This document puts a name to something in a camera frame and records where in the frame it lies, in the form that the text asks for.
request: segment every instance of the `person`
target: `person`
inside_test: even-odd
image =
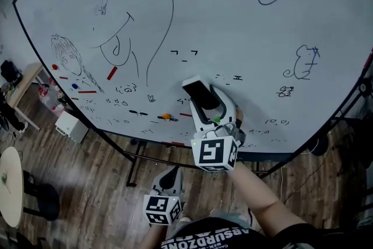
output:
[[[0,89],[0,113],[10,122],[10,124],[21,134],[25,132],[29,123],[27,121],[20,122],[14,112],[14,109],[9,106],[5,100],[5,94],[9,91],[10,84],[4,83]]]
[[[237,214],[214,209],[209,217],[197,221],[182,218],[168,240],[167,226],[153,225],[140,248],[324,248],[323,235],[290,212],[242,162],[236,162],[227,175],[242,193],[265,236]]]

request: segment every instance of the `whiteboard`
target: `whiteboard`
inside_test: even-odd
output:
[[[58,66],[53,77],[98,129],[185,146],[195,128],[183,80],[201,75],[240,106],[241,150],[290,153],[341,105],[373,46],[373,0],[16,0],[15,8],[36,53]]]

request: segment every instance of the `black t-shirt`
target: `black t-shirt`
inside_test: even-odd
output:
[[[323,237],[309,224],[297,224],[269,239],[252,229],[238,227],[221,218],[204,218],[183,227],[172,239],[162,242],[160,249],[220,248],[324,248]]]

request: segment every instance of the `whiteboard frame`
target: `whiteboard frame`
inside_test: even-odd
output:
[[[197,167],[194,166],[194,165],[187,165],[187,164],[181,164],[181,163],[173,163],[173,162],[169,162],[169,161],[165,161],[165,160],[159,160],[159,159],[154,159],[154,158],[147,157],[147,156],[141,156],[141,155],[133,154],[131,152],[126,152],[123,149],[121,149],[109,136],[107,136],[105,134],[105,132],[109,133],[109,134],[116,134],[116,135],[124,136],[124,137],[127,137],[127,138],[133,138],[133,137],[127,136],[127,135],[123,135],[123,134],[114,133],[114,132],[110,132],[110,131],[106,131],[106,130],[98,129],[91,121],[89,121],[89,119],[78,109],[78,107],[75,105],[75,103],[67,96],[67,94],[65,93],[65,91],[63,90],[63,88],[59,85],[58,81],[55,80],[55,78],[52,75],[52,73],[50,72],[49,68],[46,66],[46,64],[44,63],[44,61],[41,59],[39,53],[37,52],[34,44],[32,43],[32,41],[31,41],[31,39],[30,39],[30,37],[29,37],[29,35],[28,35],[25,27],[24,27],[24,24],[23,24],[23,22],[22,22],[22,20],[20,18],[20,15],[19,15],[19,12],[18,12],[18,9],[17,9],[17,6],[16,6],[16,2],[17,2],[17,0],[13,0],[12,4],[13,4],[13,7],[14,7],[15,12],[17,14],[17,18],[18,18],[18,20],[20,22],[20,25],[21,25],[21,27],[22,27],[22,29],[23,29],[26,37],[27,37],[27,40],[29,41],[31,47],[33,48],[36,56],[38,57],[38,59],[42,63],[44,69],[48,72],[48,74],[50,75],[50,77],[56,82],[56,84],[58,85],[58,87],[66,95],[66,97],[68,99],[68,104],[74,109],[74,111],[76,113],[79,114],[80,120],[82,120],[85,125],[87,125],[88,127],[92,128],[106,142],[108,142],[112,147],[114,147],[115,150],[119,151],[120,154],[124,155],[132,163],[134,163],[136,160],[134,158],[130,157],[130,156],[141,157],[143,159],[154,160],[154,161],[161,162],[161,163],[174,164],[174,165],[181,166],[181,167],[189,167],[189,168],[197,169]],[[351,99],[351,97],[352,97],[353,93],[355,92],[356,88],[359,86],[360,80],[365,76],[365,74],[367,73],[368,68],[371,66],[372,60],[373,60],[373,49],[372,49],[372,51],[371,51],[371,53],[370,53],[370,55],[369,55],[369,57],[368,57],[365,65],[362,68],[360,77],[357,79],[356,84],[352,88],[351,92],[347,95],[347,97],[345,98],[345,100],[342,101],[341,105],[330,116],[330,118],[324,123],[324,125],[319,130],[317,130],[316,133],[313,134],[313,136],[311,136],[309,138],[309,140],[307,140],[295,152],[293,152],[293,153],[249,153],[249,152],[239,152],[238,153],[239,154],[238,155],[239,158],[242,158],[245,161],[274,161],[274,162],[280,162],[277,165],[273,166],[269,171],[264,171],[266,173],[266,174],[264,174],[264,176],[269,175],[270,173],[276,171],[278,168],[282,167],[286,163],[288,163],[291,160],[293,160],[301,152],[303,152],[304,150],[306,150],[307,145],[311,141],[313,141],[318,136],[321,136],[323,134],[327,134],[339,122],[339,118],[337,118],[337,121],[335,121],[333,124],[330,125],[331,120],[332,119],[336,119],[336,115],[338,114],[338,112],[346,105],[346,103],[348,102],[348,100]],[[160,143],[160,144],[164,144],[164,145],[169,145],[169,146],[175,147],[175,145],[173,145],[171,143],[156,142],[156,141],[151,141],[151,140],[142,139],[142,138],[135,138],[135,139],[141,140],[141,141],[145,141],[145,142],[154,142],[154,143]],[[178,146],[178,147],[179,148],[190,149],[189,146]]]

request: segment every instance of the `white box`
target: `white box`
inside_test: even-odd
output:
[[[56,130],[63,136],[67,135],[77,143],[81,143],[89,130],[83,123],[71,114],[63,111],[55,123]]]
[[[151,224],[171,225],[181,212],[177,196],[145,195],[143,213]]]
[[[192,139],[194,163],[206,171],[234,169],[238,145],[233,136]]]

